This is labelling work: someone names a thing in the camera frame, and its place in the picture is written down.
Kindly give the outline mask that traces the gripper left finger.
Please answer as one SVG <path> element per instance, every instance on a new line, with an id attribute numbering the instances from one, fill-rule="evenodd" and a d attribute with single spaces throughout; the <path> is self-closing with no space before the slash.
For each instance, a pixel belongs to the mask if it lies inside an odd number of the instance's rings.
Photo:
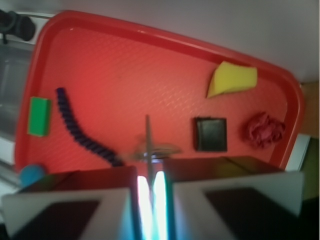
<path id="1" fill-rule="evenodd" d="M 138 240 L 133 166 L 49 174 L 2 198 L 11 240 Z"/>

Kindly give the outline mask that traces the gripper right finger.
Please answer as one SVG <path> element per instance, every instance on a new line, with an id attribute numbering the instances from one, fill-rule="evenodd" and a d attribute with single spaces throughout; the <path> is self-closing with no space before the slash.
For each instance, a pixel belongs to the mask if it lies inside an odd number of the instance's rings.
<path id="1" fill-rule="evenodd" d="M 296 240 L 304 174 L 253 157 L 166 159 L 170 240 Z"/>

